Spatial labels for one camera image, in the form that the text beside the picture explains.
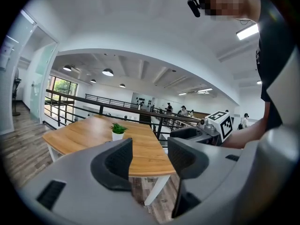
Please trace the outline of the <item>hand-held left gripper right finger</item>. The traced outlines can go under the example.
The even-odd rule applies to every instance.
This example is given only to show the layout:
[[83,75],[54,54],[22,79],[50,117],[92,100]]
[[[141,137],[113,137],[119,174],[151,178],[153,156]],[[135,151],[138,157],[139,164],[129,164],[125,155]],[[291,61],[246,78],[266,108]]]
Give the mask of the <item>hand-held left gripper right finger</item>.
[[173,225],[233,225],[258,142],[244,149],[168,138],[168,157],[180,178]]

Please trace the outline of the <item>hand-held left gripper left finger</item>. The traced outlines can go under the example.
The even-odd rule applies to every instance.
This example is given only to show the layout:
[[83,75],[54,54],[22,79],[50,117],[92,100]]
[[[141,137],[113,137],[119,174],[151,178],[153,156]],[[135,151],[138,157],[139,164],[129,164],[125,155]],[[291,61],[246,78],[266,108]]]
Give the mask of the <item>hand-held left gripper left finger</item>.
[[59,158],[20,191],[46,225],[158,225],[132,196],[132,139]]

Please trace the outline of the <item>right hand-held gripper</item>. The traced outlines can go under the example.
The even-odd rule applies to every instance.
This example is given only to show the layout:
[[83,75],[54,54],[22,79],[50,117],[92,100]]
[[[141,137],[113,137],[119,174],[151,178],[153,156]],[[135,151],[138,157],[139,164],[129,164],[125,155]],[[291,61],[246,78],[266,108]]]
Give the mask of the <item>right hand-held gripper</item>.
[[232,133],[233,124],[229,112],[217,111],[200,120],[199,127],[182,127],[170,133],[170,137],[191,140],[197,143],[211,143],[221,145]]

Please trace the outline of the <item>person's right forearm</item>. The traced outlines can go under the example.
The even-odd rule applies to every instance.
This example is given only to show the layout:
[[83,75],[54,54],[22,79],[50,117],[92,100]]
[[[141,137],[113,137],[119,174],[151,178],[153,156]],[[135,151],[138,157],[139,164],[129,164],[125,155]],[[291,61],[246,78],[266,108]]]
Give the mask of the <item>person's right forearm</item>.
[[223,142],[226,148],[243,149],[248,142],[260,140],[265,133],[270,111],[270,102],[265,102],[264,115],[255,124],[237,131]]

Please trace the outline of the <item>white table leg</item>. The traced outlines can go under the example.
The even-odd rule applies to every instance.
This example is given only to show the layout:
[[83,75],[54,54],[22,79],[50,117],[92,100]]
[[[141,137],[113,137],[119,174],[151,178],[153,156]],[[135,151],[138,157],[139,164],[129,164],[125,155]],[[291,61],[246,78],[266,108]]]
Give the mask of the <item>white table leg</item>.
[[146,200],[144,201],[145,206],[151,205],[151,203],[155,200],[155,198],[158,196],[160,191],[163,189],[167,181],[169,180],[170,175],[165,176],[159,176],[157,177],[157,181],[150,191],[149,195],[147,196]]
[[47,145],[51,159],[53,162],[55,162],[58,159],[58,153],[56,150],[54,150],[49,144]]

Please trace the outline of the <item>green plant in white pot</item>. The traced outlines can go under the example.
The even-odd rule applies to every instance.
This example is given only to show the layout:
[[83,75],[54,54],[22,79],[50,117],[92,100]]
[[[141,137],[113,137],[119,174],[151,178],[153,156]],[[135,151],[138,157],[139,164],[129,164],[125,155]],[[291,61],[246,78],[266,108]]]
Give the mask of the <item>green plant in white pot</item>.
[[118,124],[118,123],[112,123],[112,126],[110,126],[112,130],[112,140],[117,141],[117,140],[122,140],[124,133],[128,128]]

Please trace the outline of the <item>person in black shirt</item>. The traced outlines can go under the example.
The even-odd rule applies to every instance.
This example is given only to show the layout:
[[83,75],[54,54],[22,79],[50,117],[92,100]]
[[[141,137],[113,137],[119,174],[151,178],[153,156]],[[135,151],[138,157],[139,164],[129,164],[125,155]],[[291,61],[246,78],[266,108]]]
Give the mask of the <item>person in black shirt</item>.
[[256,50],[257,70],[262,81],[261,99],[269,102],[266,131],[279,127],[282,120],[267,93],[286,65],[294,50],[295,41],[282,15],[275,8],[261,8],[258,21],[259,41]]

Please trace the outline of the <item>large window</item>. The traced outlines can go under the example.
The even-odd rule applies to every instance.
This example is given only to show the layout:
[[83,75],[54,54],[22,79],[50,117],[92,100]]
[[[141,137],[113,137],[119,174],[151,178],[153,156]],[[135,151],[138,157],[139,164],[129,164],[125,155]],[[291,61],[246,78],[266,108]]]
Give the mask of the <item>large window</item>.
[[77,83],[49,75],[47,89],[67,95],[76,95]]

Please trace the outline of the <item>frosted glass door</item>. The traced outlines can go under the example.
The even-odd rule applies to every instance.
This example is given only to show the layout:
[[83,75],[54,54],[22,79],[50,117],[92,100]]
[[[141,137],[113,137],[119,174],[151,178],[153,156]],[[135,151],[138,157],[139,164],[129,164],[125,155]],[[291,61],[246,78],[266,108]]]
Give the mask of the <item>frosted glass door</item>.
[[30,63],[30,114],[34,121],[42,123],[43,95],[58,44],[40,27],[34,30],[33,36],[37,38],[37,49]]

